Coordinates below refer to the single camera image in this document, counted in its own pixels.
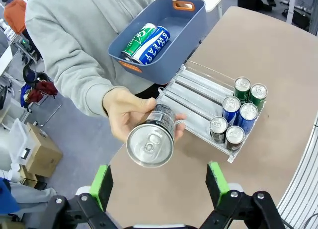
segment person in orange shirt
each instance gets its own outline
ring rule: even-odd
[[[38,59],[42,56],[40,51],[33,43],[28,31],[25,27],[24,17],[26,3],[23,0],[2,0],[5,3],[4,19],[16,34],[23,34],[23,36],[29,41],[32,49],[36,52]]]

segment orange shirt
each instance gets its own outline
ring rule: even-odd
[[[25,30],[25,8],[23,0],[13,0],[4,8],[4,19],[16,34],[21,34]]]

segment gray sweatshirt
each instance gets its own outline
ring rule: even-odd
[[[153,83],[125,71],[110,43],[154,0],[29,0],[25,23],[59,92],[83,113],[106,116],[102,100],[115,86],[133,94]]]

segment can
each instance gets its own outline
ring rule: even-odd
[[[248,101],[257,106],[258,111],[261,111],[266,97],[267,87],[263,84],[256,83],[250,89]]]
[[[253,103],[245,103],[239,110],[236,125],[240,126],[247,135],[254,125],[257,114],[257,107]]]
[[[210,121],[210,135],[212,139],[218,143],[225,142],[225,132],[228,128],[228,122],[222,116],[213,117]]]
[[[237,151],[243,144],[244,130],[239,126],[231,126],[226,133],[226,145],[229,151]]]
[[[134,36],[134,38],[127,44],[126,48],[122,51],[123,58],[132,57],[148,37],[155,31],[157,27],[154,24],[147,23],[144,27]]]
[[[158,26],[145,43],[143,43],[143,45],[133,55],[131,58],[132,62],[145,65],[150,64],[168,42],[169,38],[170,33],[167,29],[162,26]]]
[[[146,121],[130,132],[128,155],[143,167],[160,167],[172,156],[174,133],[175,113],[170,107],[158,104]]]
[[[228,96],[224,99],[222,107],[222,116],[228,123],[232,123],[239,113],[240,101],[236,96]]]
[[[238,77],[234,82],[234,93],[241,104],[247,103],[250,92],[250,80],[244,76]]]

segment green can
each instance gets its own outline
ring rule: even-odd
[[[263,108],[264,101],[267,97],[267,87],[265,85],[256,83],[250,89],[248,101],[257,106],[258,112]]]
[[[154,24],[145,24],[145,26],[135,35],[135,37],[122,51],[124,59],[130,61],[130,58],[133,57],[133,55],[137,52],[137,50],[139,50],[142,44],[148,39],[148,37],[155,31],[156,28],[157,27]]]
[[[238,77],[234,82],[234,93],[241,104],[247,103],[250,92],[250,80],[244,76]]]

